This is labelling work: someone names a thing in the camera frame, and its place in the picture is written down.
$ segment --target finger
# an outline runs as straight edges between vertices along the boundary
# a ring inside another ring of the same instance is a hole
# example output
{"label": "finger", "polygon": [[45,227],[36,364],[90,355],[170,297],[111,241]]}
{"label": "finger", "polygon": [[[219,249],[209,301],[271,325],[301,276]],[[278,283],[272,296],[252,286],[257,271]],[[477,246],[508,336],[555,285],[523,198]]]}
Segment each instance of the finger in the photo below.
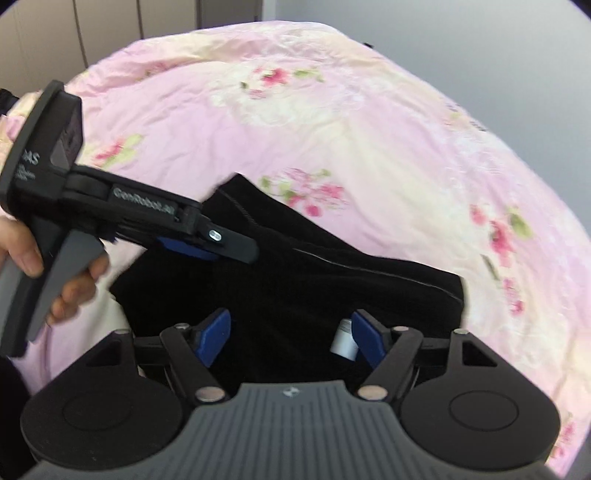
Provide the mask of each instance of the finger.
{"label": "finger", "polygon": [[93,299],[95,294],[95,281],[88,271],[70,280],[61,291],[61,297],[66,303],[76,305]]}
{"label": "finger", "polygon": [[90,276],[97,281],[103,275],[107,273],[109,269],[109,256],[108,255],[101,255],[99,258],[94,260],[89,266],[88,270],[90,271]]}
{"label": "finger", "polygon": [[37,243],[21,222],[0,218],[0,249],[8,252],[16,265],[30,277],[38,277],[43,272]]}
{"label": "finger", "polygon": [[68,320],[76,313],[78,313],[78,305],[66,303],[61,297],[56,299],[51,305],[50,314],[53,316],[53,323]]}

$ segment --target bed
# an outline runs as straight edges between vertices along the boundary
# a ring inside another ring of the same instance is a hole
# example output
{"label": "bed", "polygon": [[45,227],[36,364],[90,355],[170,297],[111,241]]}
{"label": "bed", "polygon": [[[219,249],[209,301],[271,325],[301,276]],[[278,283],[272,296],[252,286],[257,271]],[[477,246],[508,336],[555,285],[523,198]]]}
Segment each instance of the bed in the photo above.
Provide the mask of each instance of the bed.
{"label": "bed", "polygon": [[[203,200],[234,172],[371,255],[458,274],[463,326],[557,404],[564,475],[591,423],[591,242],[462,107],[333,28],[262,22],[133,43],[75,77],[78,162]],[[0,164],[37,93],[0,120]],[[32,392],[125,327],[108,288],[141,254],[108,245],[78,318],[15,360]]]}

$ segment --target black sleeve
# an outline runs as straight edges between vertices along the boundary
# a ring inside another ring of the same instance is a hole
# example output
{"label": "black sleeve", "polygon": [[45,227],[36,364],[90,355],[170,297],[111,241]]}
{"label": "black sleeve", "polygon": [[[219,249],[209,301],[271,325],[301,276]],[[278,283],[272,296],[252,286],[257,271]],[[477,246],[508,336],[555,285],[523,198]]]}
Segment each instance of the black sleeve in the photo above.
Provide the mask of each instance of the black sleeve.
{"label": "black sleeve", "polygon": [[21,434],[29,392],[12,362],[0,357],[0,478],[15,480],[35,464]]}

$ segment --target cabinet door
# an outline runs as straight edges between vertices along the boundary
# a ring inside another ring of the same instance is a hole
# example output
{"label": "cabinet door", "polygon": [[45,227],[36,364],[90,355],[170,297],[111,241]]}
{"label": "cabinet door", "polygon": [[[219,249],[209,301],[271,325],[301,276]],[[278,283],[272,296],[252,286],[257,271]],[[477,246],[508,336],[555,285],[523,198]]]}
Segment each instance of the cabinet door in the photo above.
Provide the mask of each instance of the cabinet door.
{"label": "cabinet door", "polygon": [[259,0],[201,0],[202,28],[254,22],[260,18]]}
{"label": "cabinet door", "polygon": [[53,79],[68,82],[85,69],[72,0],[20,0],[6,15],[0,28],[2,88],[22,95]]}
{"label": "cabinet door", "polygon": [[197,28],[196,0],[139,0],[144,38],[185,33]]}
{"label": "cabinet door", "polygon": [[88,65],[141,38],[136,0],[75,1]]}

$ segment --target gray wall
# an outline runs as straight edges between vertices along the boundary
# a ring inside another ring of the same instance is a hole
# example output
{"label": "gray wall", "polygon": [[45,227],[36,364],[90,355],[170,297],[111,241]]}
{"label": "gray wall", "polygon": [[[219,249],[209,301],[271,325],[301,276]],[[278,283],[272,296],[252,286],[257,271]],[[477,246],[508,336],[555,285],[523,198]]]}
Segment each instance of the gray wall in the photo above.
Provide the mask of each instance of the gray wall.
{"label": "gray wall", "polygon": [[458,101],[591,232],[591,21],[568,0],[277,0]]}

